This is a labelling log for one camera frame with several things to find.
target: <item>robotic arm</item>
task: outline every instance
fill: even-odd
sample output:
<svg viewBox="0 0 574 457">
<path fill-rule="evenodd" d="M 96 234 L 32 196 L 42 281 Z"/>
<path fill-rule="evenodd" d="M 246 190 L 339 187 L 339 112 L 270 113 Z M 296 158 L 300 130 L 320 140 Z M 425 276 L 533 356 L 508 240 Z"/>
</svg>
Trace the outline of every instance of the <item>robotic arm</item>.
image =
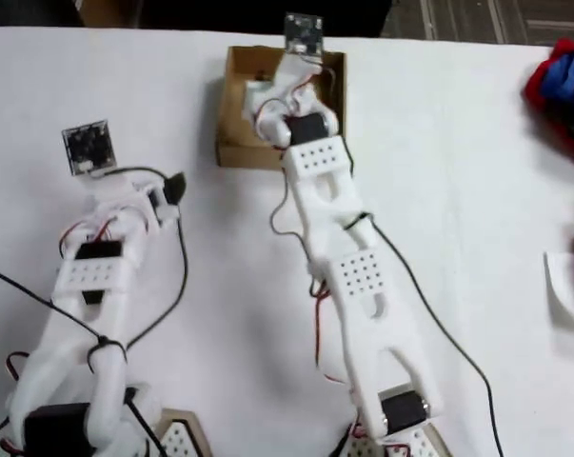
<svg viewBox="0 0 574 457">
<path fill-rule="evenodd" d="M 271 84 L 248 82 L 243 116 L 284 151 L 282 167 L 304 226 L 308 269 L 327 285 L 341 321 L 344 361 L 367 434 L 381 443 L 440 410 L 438 390 L 407 305 L 389 288 L 371 215 L 350 173 L 335 113 L 311 78 L 323 71 L 322 19 L 288 14 L 286 53 Z M 328 183 L 331 196 L 319 191 Z M 349 244 L 331 236 L 345 232 Z M 388 320 L 387 347 L 374 331 Z"/>
<path fill-rule="evenodd" d="M 64 312 L 50 313 L 10 397 L 14 443 L 29 457 L 134 455 L 146 437 L 125 404 L 149 424 L 161 409 L 147 385 L 127 381 L 130 294 L 148 243 L 179 217 L 185 179 L 132 184 L 112 168 L 106 122 L 63 135 L 92 208 L 60 240 L 52 302 Z"/>
</svg>

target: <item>white plastic part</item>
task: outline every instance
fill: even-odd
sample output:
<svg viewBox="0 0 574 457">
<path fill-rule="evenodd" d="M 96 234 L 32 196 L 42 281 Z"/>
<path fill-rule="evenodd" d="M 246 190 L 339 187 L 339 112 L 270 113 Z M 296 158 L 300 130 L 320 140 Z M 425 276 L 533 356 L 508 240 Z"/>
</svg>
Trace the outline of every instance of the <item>white plastic part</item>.
<svg viewBox="0 0 574 457">
<path fill-rule="evenodd" d="M 54 297 L 85 290 L 126 292 L 134 273 L 134 265 L 123 257 L 65 260 L 56 279 Z"/>
<path fill-rule="evenodd" d="M 160 403 L 156 396 L 152 395 L 152 390 L 149 385 L 137 384 L 133 387 L 137 389 L 137 392 L 132 401 L 143 416 L 143 419 L 145 419 L 145 422 L 147 422 L 151 429 L 154 429 L 162 415 Z M 122 405 L 119 410 L 122 414 L 122 421 L 113 437 L 111 445 L 104 451 L 97 451 L 94 457 L 129 457 L 139 454 L 141 449 L 142 453 L 140 453 L 140 456 L 143 457 L 145 455 L 147 434 L 129 407 Z"/>
<path fill-rule="evenodd" d="M 293 179 L 301 180 L 338 170 L 348 171 L 350 162 L 344 139 L 332 136 L 291 146 L 283 160 Z"/>
<path fill-rule="evenodd" d="M 88 178 L 88 183 L 95 191 L 93 211 L 69 233 L 62 246 L 65 260 L 52 302 L 99 334 L 125 346 L 135 271 L 143 262 L 149 238 L 178 216 L 178 209 L 175 212 L 169 208 L 161 186 L 133 186 L 122 175 Z M 156 193 L 155 209 L 148 197 L 150 192 Z M 159 220 L 155 211 L 163 207 L 163 218 Z M 80 246 L 91 237 L 100 236 L 99 229 L 107 221 L 110 237 L 122 241 L 122 255 L 75 260 Z M 102 303 L 86 305 L 82 296 L 85 290 L 104 291 Z M 24 447 L 23 424 L 29 413 L 44 405 L 74 401 L 65 398 L 67 392 L 78 401 L 90 402 L 86 433 L 98 452 L 123 455 L 121 448 L 116 454 L 104 453 L 112 448 L 124 424 L 126 361 L 122 350 L 112 345 L 99 348 L 90 357 L 93 375 L 73 376 L 81 368 L 88 369 L 88 352 L 97 343 L 93 335 L 65 316 L 55 311 L 49 314 L 41 342 L 26 362 L 9 399 L 10 425 L 17 447 Z"/>
<path fill-rule="evenodd" d="M 323 115 L 329 135 L 338 132 L 337 116 L 318 99 L 312 84 L 306 84 L 322 70 L 320 59 L 286 53 L 271 84 L 247 82 L 242 115 L 257 136 L 273 146 L 286 148 L 290 144 L 290 130 L 285 118 L 316 112 Z"/>
<path fill-rule="evenodd" d="M 88 441 L 97 449 L 108 447 L 119 427 L 126 391 L 126 359 L 117 346 L 96 350 L 89 357 L 96 383 L 86 417 Z"/>
<path fill-rule="evenodd" d="M 574 320 L 574 254 L 546 253 L 545 259 L 557 301 Z"/>
<path fill-rule="evenodd" d="M 334 136 L 290 147 L 283 166 L 303 220 L 310 272 L 327 280 L 340 317 L 352 397 L 367 433 L 373 439 L 386 436 L 381 400 L 404 391 L 418 391 L 431 405 L 431 417 L 440 413 L 439 390 L 411 312 L 395 289 L 387 289 L 377 234 L 370 220 L 360 217 L 365 207 L 349 173 L 344 140 Z M 330 197 L 319 190 L 321 181 L 328 182 Z M 343 247 L 331 233 L 345 228 L 355 246 L 340 254 Z M 374 335 L 387 315 L 380 347 Z"/>
<path fill-rule="evenodd" d="M 280 148 L 290 145 L 286 116 L 318 112 L 325 120 L 328 138 L 290 146 L 282 163 L 303 221 L 309 271 L 316 279 L 327 280 L 340 316 L 353 401 L 361 410 L 369 435 L 382 439 L 387 427 L 381 399 L 414 388 L 430 403 L 432 413 L 438 413 L 442 405 L 417 333 L 410 330 L 404 335 L 401 329 L 405 321 L 409 323 L 406 328 L 415 328 L 409 310 L 395 298 L 394 291 L 389 300 L 386 295 L 382 280 L 386 273 L 374 261 L 372 250 L 377 234 L 369 219 L 361 217 L 365 207 L 350 176 L 346 145 L 341 136 L 335 136 L 339 131 L 337 116 L 307 83 L 321 71 L 320 59 L 308 61 L 297 54 L 284 54 L 272 84 L 247 84 L 243 117 L 260 138 Z M 328 184 L 328 198 L 319 190 L 321 181 Z M 346 228 L 355 248 L 344 251 L 330 235 L 335 229 Z M 360 262 L 361 272 L 346 271 L 346 263 L 348 267 L 354 265 L 350 262 Z M 368 279 L 367 271 L 372 273 Z M 369 301 L 372 312 L 367 314 Z M 378 348 L 371 335 L 388 306 L 391 322 L 396 322 L 386 350 Z M 386 374 L 384 366 L 391 372 Z"/>
</svg>

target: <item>blue fabric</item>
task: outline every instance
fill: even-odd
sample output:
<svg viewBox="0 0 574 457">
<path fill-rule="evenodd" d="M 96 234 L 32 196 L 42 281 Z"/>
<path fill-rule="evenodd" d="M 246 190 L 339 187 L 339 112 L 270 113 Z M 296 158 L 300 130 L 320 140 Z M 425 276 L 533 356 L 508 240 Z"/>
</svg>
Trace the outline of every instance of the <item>blue fabric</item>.
<svg viewBox="0 0 574 457">
<path fill-rule="evenodd" d="M 574 106 L 574 54 L 562 56 L 549 67 L 541 84 L 541 95 Z"/>
</svg>

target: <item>white tablecloth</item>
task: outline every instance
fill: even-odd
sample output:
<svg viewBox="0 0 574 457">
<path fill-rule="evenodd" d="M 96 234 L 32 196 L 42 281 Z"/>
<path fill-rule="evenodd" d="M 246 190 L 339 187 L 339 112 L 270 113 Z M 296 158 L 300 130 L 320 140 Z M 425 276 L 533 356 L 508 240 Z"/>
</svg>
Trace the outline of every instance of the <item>white tablecloth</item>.
<svg viewBox="0 0 574 457">
<path fill-rule="evenodd" d="M 60 132 L 109 119 L 118 164 L 184 170 L 191 272 L 177 311 L 130 355 L 132 377 L 198 414 L 217 456 L 322 456 L 351 420 L 346 388 L 313 364 L 313 303 L 297 245 L 267 217 L 275 172 L 219 169 L 213 141 L 237 34 L 0 29 L 0 270 L 49 296 L 57 240 L 81 212 Z M 574 330 L 550 301 L 543 252 L 574 239 L 574 164 L 520 89 L 545 48 L 327 39 L 348 53 L 347 132 L 357 182 L 445 324 L 485 369 L 506 455 L 574 455 Z M 280 221 L 297 220 L 293 207 Z M 148 257 L 132 333 L 163 309 L 181 265 L 172 234 Z M 494 456 L 481 380 L 434 327 L 403 271 L 445 396 L 456 456 Z M 337 357 L 326 307 L 327 359 Z M 0 420 L 11 350 L 47 312 L 0 283 Z"/>
</svg>

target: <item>cardboard box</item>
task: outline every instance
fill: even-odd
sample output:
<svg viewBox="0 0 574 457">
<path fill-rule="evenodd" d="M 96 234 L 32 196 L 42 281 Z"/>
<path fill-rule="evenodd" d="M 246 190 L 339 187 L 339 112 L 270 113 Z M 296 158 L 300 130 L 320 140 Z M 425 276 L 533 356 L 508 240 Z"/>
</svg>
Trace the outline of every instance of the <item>cardboard box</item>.
<svg viewBox="0 0 574 457">
<path fill-rule="evenodd" d="M 242 117 L 245 82 L 273 78 L 285 51 L 267 47 L 231 47 L 228 51 L 216 136 L 217 164 L 221 167 L 246 169 L 280 169 L 281 151 L 257 138 L 252 125 Z M 346 124 L 346 55 L 325 52 L 323 64 L 335 71 L 331 93 L 330 72 L 314 76 L 320 99 L 337 113 L 340 133 Z"/>
</svg>

